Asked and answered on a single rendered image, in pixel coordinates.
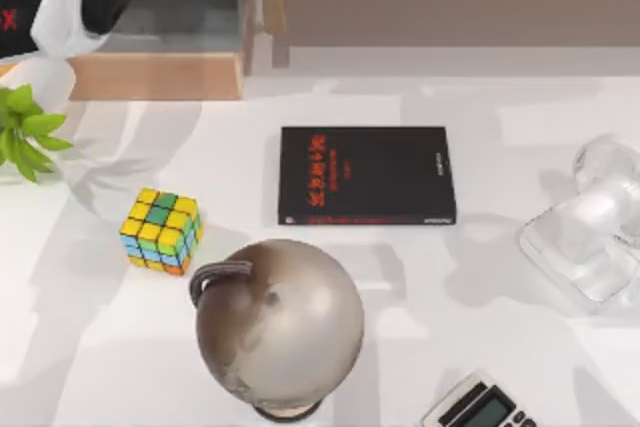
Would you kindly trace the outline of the black book with red lettering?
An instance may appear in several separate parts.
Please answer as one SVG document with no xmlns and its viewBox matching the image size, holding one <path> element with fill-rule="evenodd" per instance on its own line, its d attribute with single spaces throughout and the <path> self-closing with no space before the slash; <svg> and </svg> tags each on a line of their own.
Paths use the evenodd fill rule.
<svg viewBox="0 0 640 427">
<path fill-rule="evenodd" d="M 443 126 L 286 126 L 281 225 L 453 225 L 457 203 Z"/>
</svg>

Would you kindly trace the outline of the grey brown globe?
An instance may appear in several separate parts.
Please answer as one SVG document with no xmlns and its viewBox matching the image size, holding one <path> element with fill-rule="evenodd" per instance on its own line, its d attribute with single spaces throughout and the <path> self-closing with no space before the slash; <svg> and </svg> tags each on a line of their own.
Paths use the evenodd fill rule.
<svg viewBox="0 0 640 427">
<path fill-rule="evenodd" d="M 313 415 L 351 373 L 364 342 L 352 277 L 307 242 L 267 239 L 204 264 L 189 296 L 207 370 L 271 422 Z"/>
</svg>

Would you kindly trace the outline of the multicoloured puzzle cube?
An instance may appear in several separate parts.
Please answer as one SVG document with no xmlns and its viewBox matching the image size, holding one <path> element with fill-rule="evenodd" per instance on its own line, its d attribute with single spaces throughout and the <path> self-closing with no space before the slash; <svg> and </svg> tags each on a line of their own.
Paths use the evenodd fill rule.
<svg viewBox="0 0 640 427">
<path fill-rule="evenodd" d="M 137 267 L 183 276 L 203 234 L 197 201 L 142 188 L 119 235 L 129 262 Z"/>
</svg>

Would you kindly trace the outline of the pale wooden drawer front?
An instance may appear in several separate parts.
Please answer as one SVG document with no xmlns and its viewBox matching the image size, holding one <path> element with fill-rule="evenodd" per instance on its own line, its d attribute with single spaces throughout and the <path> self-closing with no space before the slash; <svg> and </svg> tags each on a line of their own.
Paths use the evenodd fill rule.
<svg viewBox="0 0 640 427">
<path fill-rule="evenodd" d="M 71 61 L 73 100 L 237 100 L 243 58 L 223 53 L 94 53 Z"/>
</svg>

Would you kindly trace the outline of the grey pierced drawer inside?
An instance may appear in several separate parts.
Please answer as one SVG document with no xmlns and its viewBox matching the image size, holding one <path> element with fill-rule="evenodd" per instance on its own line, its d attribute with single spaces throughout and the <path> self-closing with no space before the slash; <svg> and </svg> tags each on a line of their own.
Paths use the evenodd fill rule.
<svg viewBox="0 0 640 427">
<path fill-rule="evenodd" d="M 132 0 L 102 47 L 124 53 L 238 53 L 248 0 Z"/>
</svg>

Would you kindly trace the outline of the grey calculator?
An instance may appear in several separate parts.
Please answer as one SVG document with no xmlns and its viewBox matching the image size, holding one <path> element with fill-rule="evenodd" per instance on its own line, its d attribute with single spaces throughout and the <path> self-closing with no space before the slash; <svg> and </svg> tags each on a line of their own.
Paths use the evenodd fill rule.
<svg viewBox="0 0 640 427">
<path fill-rule="evenodd" d="M 542 427 L 534 416 L 483 370 L 452 387 L 426 412 L 419 427 Z"/>
</svg>

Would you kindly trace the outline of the green leafy plant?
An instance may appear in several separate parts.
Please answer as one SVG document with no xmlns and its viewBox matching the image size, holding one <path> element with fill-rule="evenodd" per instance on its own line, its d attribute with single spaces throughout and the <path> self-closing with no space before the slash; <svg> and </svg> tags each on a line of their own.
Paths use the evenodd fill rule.
<svg viewBox="0 0 640 427">
<path fill-rule="evenodd" d="M 37 174 L 52 173 L 54 161 L 45 154 L 73 147 L 53 135 L 67 120 L 66 114 L 49 114 L 33 97 L 32 85 L 0 86 L 0 167 L 13 164 L 27 181 L 37 183 Z"/>
</svg>

